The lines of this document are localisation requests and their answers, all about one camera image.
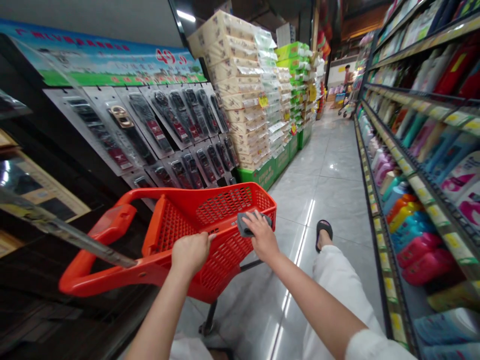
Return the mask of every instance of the basket wheel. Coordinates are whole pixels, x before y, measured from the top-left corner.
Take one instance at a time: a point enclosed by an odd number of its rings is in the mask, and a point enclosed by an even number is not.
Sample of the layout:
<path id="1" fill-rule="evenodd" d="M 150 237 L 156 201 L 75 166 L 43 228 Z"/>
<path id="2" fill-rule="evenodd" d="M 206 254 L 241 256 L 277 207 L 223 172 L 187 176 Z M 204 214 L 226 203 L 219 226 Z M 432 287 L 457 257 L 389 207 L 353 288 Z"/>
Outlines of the basket wheel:
<path id="1" fill-rule="evenodd" d="M 198 333 L 202 334 L 204 337 L 207 337 L 213 333 L 215 329 L 215 322 L 212 322 L 210 327 L 208 327 L 207 322 L 205 321 L 202 325 L 198 327 Z"/>

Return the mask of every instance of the forearm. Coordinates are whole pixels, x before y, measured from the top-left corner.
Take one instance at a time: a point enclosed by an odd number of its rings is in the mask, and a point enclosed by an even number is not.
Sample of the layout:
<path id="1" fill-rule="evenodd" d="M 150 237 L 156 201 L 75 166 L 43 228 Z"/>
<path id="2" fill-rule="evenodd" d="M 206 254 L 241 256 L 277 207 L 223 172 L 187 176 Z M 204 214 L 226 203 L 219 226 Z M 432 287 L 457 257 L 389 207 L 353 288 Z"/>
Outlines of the forearm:
<path id="1" fill-rule="evenodd" d="M 133 339 L 126 360 L 167 360 L 192 277 L 170 273 Z"/>
<path id="2" fill-rule="evenodd" d="M 344 359 L 350 339 L 366 329 L 365 324 L 285 255 L 276 255 L 267 263 L 330 353 Z"/>

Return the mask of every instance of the supermarket aisle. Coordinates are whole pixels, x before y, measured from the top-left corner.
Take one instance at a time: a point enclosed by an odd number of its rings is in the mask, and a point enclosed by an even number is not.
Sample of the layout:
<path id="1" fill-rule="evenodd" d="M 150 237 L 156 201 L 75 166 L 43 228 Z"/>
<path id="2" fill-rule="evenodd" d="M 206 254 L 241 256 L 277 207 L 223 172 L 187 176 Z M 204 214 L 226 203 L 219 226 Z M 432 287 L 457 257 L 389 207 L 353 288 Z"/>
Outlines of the supermarket aisle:
<path id="1" fill-rule="evenodd" d="M 366 295 L 383 325 L 372 235 L 360 160 L 351 120 L 327 110 L 269 193 L 277 202 L 275 234 L 280 249 L 308 274 L 315 255 L 315 226 L 327 219 L 333 242 L 360 276 Z M 244 261 L 255 260 L 254 253 Z M 179 330 L 199 336 L 209 306 L 188 299 Z M 307 321 L 289 292 L 262 264 L 236 276 L 218 299 L 217 334 L 211 347 L 233 348 L 240 360 L 301 359 Z"/>

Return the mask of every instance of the white sleeve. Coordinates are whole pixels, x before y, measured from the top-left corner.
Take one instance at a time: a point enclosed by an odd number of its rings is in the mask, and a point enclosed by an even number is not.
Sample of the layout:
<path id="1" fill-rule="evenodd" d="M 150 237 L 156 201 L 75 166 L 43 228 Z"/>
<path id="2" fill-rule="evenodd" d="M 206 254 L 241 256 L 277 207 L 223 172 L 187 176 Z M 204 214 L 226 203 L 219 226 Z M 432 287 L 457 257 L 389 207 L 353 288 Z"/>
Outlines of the white sleeve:
<path id="1" fill-rule="evenodd" d="M 348 343 L 345 360 L 413 360 L 402 345 L 369 329 L 357 332 Z"/>

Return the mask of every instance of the white wall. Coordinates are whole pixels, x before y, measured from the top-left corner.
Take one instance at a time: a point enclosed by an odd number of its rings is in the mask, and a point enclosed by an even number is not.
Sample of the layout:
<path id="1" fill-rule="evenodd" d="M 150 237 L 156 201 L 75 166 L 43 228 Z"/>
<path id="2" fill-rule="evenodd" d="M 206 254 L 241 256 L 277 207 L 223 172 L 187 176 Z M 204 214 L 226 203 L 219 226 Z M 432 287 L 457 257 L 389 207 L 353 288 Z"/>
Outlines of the white wall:
<path id="1" fill-rule="evenodd" d="M 338 84 L 343 84 L 345 81 L 345 67 L 350 65 L 350 71 L 355 71 L 356 60 L 353 62 L 345 63 L 340 66 L 333 66 L 330 68 L 328 73 L 328 88 L 332 86 L 337 86 Z"/>
<path id="2" fill-rule="evenodd" d="M 168 0 L 4 0 L 0 17 L 135 43 L 183 47 Z"/>

